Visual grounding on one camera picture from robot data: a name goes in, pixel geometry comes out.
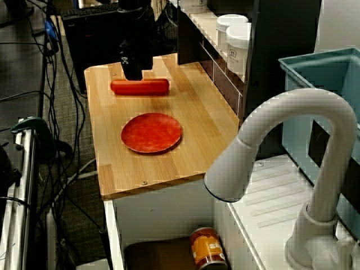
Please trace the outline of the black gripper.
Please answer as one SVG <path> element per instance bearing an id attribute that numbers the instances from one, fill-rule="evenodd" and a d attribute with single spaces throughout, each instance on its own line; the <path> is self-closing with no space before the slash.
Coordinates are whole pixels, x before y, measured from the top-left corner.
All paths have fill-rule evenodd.
<path id="1" fill-rule="evenodd" d="M 142 80 L 142 70 L 151 70 L 153 65 L 154 11 L 151 7 L 125 13 L 123 37 L 119 46 L 121 67 L 127 80 Z"/>

